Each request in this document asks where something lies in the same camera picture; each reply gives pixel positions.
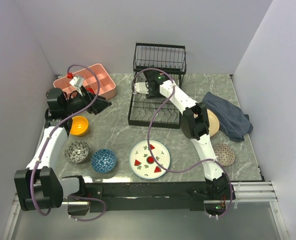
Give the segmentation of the orange bowl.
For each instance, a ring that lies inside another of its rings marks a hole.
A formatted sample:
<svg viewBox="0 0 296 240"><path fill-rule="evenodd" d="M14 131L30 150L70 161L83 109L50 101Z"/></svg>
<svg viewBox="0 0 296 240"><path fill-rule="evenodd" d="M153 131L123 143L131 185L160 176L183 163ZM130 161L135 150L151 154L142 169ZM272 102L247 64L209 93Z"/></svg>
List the orange bowl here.
<svg viewBox="0 0 296 240"><path fill-rule="evenodd" d="M80 137L87 133L89 127L89 122L84 116L72 117L72 126L70 129L70 134Z"/></svg>

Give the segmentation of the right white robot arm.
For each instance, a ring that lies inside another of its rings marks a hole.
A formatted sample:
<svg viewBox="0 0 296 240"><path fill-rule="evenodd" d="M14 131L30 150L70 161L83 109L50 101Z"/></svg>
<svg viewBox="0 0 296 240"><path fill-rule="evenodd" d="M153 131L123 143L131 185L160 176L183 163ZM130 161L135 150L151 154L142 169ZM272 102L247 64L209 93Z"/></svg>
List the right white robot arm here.
<svg viewBox="0 0 296 240"><path fill-rule="evenodd" d="M166 98L165 102L161 104L153 115L149 124L147 143L150 143L150 131L158 111L163 108L164 104L171 102L182 114L182 132L191 140L200 158L198 163L187 169L170 170L158 162L152 152L151 146L148 145L148 149L157 166L167 172L178 174L187 172L198 165L202 165L208 196L212 199L218 199L228 191L230 199L232 200L233 189L231 180L223 166L218 162L211 145L206 105L189 97L165 71L150 67L141 72L148 76L148 80L156 82L157 87L153 90L159 91L159 93Z"/></svg>

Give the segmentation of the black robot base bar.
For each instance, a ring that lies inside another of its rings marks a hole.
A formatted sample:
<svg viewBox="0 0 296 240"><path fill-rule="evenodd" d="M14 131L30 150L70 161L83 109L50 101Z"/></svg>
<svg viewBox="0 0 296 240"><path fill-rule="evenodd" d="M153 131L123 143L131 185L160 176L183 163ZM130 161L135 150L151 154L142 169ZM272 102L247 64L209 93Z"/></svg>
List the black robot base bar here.
<svg viewBox="0 0 296 240"><path fill-rule="evenodd" d="M87 183L84 193L64 198L69 204L86 202L92 213L189 209L203 211L207 201L231 202L236 198L226 181Z"/></svg>

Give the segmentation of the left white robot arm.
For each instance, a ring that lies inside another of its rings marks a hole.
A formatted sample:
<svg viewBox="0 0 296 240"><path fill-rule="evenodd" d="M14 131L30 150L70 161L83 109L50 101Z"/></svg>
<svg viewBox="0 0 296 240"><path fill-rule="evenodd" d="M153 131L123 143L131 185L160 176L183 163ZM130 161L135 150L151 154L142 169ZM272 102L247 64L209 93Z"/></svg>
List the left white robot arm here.
<svg viewBox="0 0 296 240"><path fill-rule="evenodd" d="M96 96L84 87L81 91L75 97L60 88L46 92L48 108L41 143L27 167L14 175L19 203L24 211L59 208L68 196L82 201L88 194L82 176L60 180L53 169L71 133L72 117L83 111L96 115L111 106L104 97Z"/></svg>

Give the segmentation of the red item in tray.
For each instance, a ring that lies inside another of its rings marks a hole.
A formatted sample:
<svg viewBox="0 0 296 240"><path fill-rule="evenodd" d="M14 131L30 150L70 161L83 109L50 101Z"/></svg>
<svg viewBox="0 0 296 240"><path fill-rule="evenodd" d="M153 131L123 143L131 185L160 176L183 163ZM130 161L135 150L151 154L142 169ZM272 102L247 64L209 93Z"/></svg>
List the red item in tray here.
<svg viewBox="0 0 296 240"><path fill-rule="evenodd" d="M87 88L87 91L91 92L92 94L95 94L94 90L91 87Z"/></svg>

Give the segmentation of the pink compartment tray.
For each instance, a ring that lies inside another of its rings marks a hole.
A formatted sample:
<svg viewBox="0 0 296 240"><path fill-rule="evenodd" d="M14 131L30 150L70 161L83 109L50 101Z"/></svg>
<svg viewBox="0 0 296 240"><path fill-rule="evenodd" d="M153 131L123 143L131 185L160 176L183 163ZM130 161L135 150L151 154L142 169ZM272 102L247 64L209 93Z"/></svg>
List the pink compartment tray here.
<svg viewBox="0 0 296 240"><path fill-rule="evenodd" d="M89 68L96 74L100 90L99 90L99 96L103 96L106 100L113 98L116 95L116 84L108 74L108 72L105 70L102 64L97 63L94 65L89 66ZM97 81L95 77L85 68L73 72L73 75L80 75L85 80L83 83L84 88L90 86L95 93L97 93L98 87L97 87ZM75 91L76 89L70 85L70 79L67 78L67 76L64 76L62 78L59 78L54 81L53 86L55 88L60 88L62 91L66 92L68 95Z"/></svg>

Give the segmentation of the grey patterned bowl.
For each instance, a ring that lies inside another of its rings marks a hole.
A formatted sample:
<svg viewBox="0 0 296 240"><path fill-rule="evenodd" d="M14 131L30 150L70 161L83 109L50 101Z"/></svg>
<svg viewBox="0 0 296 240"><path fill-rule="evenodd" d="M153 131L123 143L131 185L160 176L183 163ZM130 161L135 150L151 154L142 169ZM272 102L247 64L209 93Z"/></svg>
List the grey patterned bowl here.
<svg viewBox="0 0 296 240"><path fill-rule="evenodd" d="M74 141L65 148L65 159L71 163L83 163L89 155L89 145L85 141Z"/></svg>

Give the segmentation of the blue triangle pattern bowl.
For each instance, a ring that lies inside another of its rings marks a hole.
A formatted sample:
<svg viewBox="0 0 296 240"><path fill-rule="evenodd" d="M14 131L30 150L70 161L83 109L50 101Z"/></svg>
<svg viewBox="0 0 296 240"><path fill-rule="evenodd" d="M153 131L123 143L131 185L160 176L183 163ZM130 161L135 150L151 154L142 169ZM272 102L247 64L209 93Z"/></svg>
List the blue triangle pattern bowl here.
<svg viewBox="0 0 296 240"><path fill-rule="evenodd" d="M91 157L91 165L98 173L109 173L113 170L117 162L116 155L110 149L101 149Z"/></svg>

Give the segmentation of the beige bird plate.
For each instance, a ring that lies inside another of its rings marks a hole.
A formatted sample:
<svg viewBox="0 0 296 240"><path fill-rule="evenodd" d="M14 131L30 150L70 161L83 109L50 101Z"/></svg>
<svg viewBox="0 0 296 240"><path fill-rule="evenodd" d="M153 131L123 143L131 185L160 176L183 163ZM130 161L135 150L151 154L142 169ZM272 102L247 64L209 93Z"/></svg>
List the beige bird plate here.
<svg viewBox="0 0 296 240"><path fill-rule="evenodd" d="M220 129L220 122L217 116L211 110L208 109L207 114L209 119L209 135L212 137L218 133Z"/></svg>

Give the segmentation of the white watermelon plate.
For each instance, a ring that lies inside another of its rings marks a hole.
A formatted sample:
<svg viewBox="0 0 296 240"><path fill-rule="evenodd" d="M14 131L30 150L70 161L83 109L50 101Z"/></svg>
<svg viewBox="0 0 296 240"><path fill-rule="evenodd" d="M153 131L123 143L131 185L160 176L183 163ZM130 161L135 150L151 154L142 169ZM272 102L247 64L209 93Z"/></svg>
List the white watermelon plate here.
<svg viewBox="0 0 296 240"><path fill-rule="evenodd" d="M158 141L150 140L150 148L155 159L165 168L170 167L170 153L168 149ZM142 179L154 180L163 176L166 171L162 169L150 154L146 140L137 143L129 155L129 163L135 175Z"/></svg>

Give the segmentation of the blue cloth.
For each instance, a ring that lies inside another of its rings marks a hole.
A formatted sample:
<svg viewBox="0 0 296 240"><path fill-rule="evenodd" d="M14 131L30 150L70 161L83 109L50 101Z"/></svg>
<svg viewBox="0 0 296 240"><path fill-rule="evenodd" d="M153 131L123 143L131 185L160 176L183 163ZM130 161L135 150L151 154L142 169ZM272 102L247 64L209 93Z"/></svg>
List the blue cloth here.
<svg viewBox="0 0 296 240"><path fill-rule="evenodd" d="M220 130L233 142L244 141L244 136L251 133L253 125L249 115L244 114L241 108L229 101L208 92L202 102L218 118Z"/></svg>

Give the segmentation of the red patterned small bowl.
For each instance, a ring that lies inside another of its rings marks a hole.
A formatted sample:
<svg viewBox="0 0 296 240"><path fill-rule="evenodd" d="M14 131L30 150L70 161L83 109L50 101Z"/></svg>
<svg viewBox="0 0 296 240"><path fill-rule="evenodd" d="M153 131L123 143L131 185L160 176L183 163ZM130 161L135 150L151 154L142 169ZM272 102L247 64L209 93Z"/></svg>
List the red patterned small bowl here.
<svg viewBox="0 0 296 240"><path fill-rule="evenodd" d="M235 162L235 152L229 145L218 143L213 147L213 150L222 166L227 167Z"/></svg>

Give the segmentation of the aluminium frame rail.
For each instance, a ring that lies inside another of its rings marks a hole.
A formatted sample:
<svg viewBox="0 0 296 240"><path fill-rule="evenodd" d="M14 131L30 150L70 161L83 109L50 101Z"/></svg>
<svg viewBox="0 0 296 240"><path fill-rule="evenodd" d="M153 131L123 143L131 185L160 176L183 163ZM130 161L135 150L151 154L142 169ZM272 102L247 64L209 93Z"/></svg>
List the aluminium frame rail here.
<svg viewBox="0 0 296 240"><path fill-rule="evenodd" d="M245 203L276 202L277 196L271 182L233 182L235 201Z"/></svg>

